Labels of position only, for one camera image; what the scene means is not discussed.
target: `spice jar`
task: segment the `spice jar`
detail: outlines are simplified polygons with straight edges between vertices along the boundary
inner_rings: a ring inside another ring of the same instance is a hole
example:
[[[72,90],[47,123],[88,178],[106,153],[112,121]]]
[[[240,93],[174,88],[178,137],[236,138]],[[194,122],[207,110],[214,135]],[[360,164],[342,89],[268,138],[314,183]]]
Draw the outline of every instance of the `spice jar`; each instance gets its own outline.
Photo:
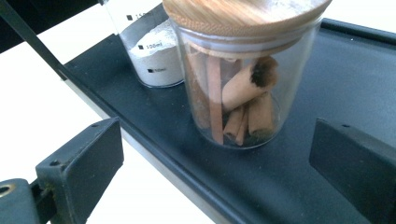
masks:
[[[183,82],[177,37],[161,0],[102,0],[138,80],[151,88]]]
[[[202,135],[243,149],[279,132],[330,2],[163,0]]]

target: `jar of white powder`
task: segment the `jar of white powder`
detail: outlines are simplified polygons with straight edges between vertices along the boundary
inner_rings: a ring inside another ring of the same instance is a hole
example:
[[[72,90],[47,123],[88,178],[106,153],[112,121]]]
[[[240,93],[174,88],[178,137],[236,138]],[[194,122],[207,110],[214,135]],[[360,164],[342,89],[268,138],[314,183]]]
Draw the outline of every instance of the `jar of white powder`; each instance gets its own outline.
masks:
[[[137,77],[142,84],[156,88],[175,86],[184,74],[177,37],[161,2],[104,2]]]

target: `cinnamon stick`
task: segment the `cinnamon stick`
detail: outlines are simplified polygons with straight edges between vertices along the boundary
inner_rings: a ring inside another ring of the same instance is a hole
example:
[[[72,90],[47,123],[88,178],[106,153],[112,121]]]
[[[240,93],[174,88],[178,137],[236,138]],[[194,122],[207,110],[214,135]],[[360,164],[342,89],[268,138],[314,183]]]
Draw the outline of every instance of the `cinnamon stick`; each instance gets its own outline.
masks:
[[[238,146],[242,146],[245,140],[245,134],[248,130],[248,112],[245,111],[244,117],[242,118],[241,127],[239,128],[238,135],[235,138],[235,143]]]
[[[213,139],[223,144],[220,58],[208,56],[206,59],[207,86],[209,94],[210,128]]]
[[[276,84],[277,62],[270,56],[262,57],[244,67],[222,91],[225,111],[231,111],[251,99],[269,91]]]
[[[206,56],[197,51],[187,54],[187,84],[191,90],[191,111],[197,126],[201,129],[210,127],[209,99],[207,96],[207,75],[203,66]]]
[[[241,128],[243,117],[245,115],[245,107],[239,106],[230,113],[227,123],[224,127],[224,135],[235,142],[239,129]]]
[[[271,93],[266,92],[248,103],[248,132],[264,138],[274,133],[273,104]]]

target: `dark background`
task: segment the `dark background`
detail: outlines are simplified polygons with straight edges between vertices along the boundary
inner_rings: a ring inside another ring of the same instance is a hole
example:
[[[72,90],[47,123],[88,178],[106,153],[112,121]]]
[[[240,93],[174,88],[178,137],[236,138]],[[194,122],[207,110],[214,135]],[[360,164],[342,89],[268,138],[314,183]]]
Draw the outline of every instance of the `dark background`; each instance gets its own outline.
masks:
[[[97,0],[7,0],[38,35],[79,12],[97,4]],[[23,40],[0,18],[0,53]]]

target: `black tray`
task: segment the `black tray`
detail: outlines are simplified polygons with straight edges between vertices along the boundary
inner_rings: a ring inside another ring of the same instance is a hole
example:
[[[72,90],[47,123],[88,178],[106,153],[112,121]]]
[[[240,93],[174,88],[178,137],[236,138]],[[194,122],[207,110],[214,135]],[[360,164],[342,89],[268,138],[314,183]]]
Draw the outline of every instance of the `black tray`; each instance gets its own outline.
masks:
[[[184,84],[139,83],[117,36],[65,66],[75,85],[204,200],[214,220],[365,223],[308,158],[316,118],[396,146],[395,43],[392,34],[325,20],[283,129],[267,145],[241,151],[216,147],[198,133]]]

